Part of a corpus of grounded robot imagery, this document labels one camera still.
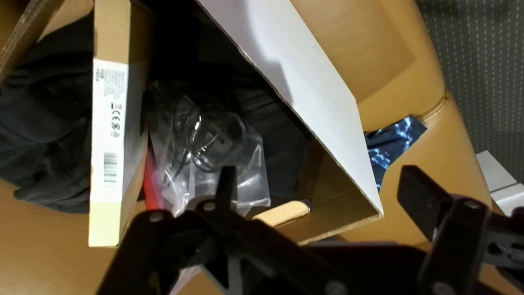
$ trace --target barcode label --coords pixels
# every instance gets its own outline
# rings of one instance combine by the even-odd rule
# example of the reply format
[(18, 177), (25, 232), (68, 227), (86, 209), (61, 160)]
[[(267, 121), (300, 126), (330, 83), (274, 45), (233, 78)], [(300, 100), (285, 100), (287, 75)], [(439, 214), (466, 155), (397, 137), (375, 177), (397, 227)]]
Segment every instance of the barcode label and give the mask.
[(104, 181), (115, 185), (118, 181), (118, 154), (104, 154)]

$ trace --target clear plastic bag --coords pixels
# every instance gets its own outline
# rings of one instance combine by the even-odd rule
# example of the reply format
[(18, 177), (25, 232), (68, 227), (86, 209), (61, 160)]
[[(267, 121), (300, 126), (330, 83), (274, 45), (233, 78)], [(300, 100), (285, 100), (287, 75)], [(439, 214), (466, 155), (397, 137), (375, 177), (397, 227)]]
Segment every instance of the clear plastic bag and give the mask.
[(158, 101), (151, 142), (167, 209), (179, 216), (213, 196), (225, 165), (238, 168), (238, 213), (271, 204), (264, 144), (251, 126), (213, 100), (197, 106), (176, 83), (156, 81), (149, 93)]

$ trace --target red item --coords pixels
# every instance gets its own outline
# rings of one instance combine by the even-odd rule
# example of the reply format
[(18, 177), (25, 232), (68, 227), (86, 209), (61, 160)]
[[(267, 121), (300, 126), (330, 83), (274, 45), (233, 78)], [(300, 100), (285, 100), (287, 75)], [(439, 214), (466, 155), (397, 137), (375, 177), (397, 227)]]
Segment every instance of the red item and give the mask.
[(148, 209), (164, 208), (163, 199), (161, 199), (161, 193), (159, 193), (159, 185), (156, 180), (156, 162), (154, 162), (154, 155), (153, 155), (151, 149), (148, 149), (148, 155), (146, 155), (145, 198), (146, 198)]

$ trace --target box flap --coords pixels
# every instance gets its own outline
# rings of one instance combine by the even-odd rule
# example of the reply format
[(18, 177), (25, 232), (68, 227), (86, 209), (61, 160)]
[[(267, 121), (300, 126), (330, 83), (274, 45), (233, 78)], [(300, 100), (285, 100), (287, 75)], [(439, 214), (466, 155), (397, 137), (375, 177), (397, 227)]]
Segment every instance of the box flap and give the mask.
[(2, 0), (0, 3), (0, 83), (43, 34), (64, 0)]
[(200, 0), (279, 95), (384, 213), (357, 103), (289, 0)]

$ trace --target white paper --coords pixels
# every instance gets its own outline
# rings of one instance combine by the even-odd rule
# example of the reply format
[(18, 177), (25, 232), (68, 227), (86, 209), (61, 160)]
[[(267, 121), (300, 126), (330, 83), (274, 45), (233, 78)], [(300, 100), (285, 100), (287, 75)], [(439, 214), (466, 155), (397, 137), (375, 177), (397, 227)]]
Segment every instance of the white paper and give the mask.
[(516, 183), (508, 188), (492, 193), (497, 204), (503, 209), (506, 216), (511, 216), (513, 209), (524, 206), (524, 185)]
[(128, 63), (94, 60), (91, 201), (118, 201), (123, 196), (128, 75)]
[(518, 180), (492, 155), (490, 150), (479, 152), (477, 160), (490, 191), (518, 183)]
[(359, 108), (289, 0), (200, 0), (246, 57), (384, 213)]

